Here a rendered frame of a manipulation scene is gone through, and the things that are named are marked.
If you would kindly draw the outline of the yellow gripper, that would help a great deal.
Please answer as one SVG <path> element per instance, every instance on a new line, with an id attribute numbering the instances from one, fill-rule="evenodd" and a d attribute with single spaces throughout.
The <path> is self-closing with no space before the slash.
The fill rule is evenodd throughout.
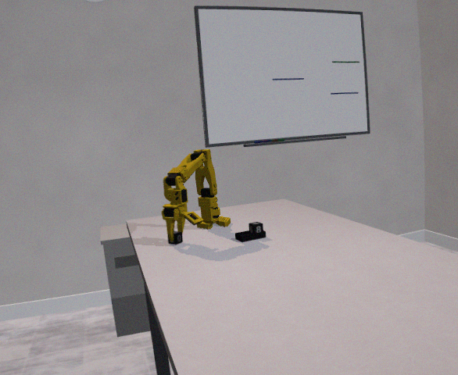
<path id="1" fill-rule="evenodd" d="M 174 203 L 163 205 L 162 216 L 166 221 L 167 234 L 170 241 L 174 241 L 174 224 L 177 221 L 177 230 L 183 233 L 185 219 L 193 225 L 202 223 L 204 219 L 195 212 L 188 212 L 187 203 L 175 205 Z M 183 215 L 183 216 L 181 216 Z"/>

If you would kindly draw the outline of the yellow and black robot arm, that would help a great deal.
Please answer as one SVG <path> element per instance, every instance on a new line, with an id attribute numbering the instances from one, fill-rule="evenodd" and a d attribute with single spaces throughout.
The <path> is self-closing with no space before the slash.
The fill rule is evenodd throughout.
<path id="1" fill-rule="evenodd" d="M 191 162 L 193 161 L 193 162 Z M 203 164 L 204 163 L 204 164 Z M 213 223 L 227 227 L 231 223 L 229 217 L 220 215 L 220 208 L 217 204 L 216 176 L 213 168 L 210 149 L 195 150 L 187 155 L 178 167 L 173 168 L 168 177 L 163 178 L 164 195 L 166 199 L 175 205 L 188 202 L 187 188 L 184 183 L 195 172 L 199 206 L 203 222 L 197 224 L 197 228 L 211 229 Z M 204 179 L 207 179 L 209 187 L 203 186 Z M 176 186 L 172 188 L 171 186 Z"/>

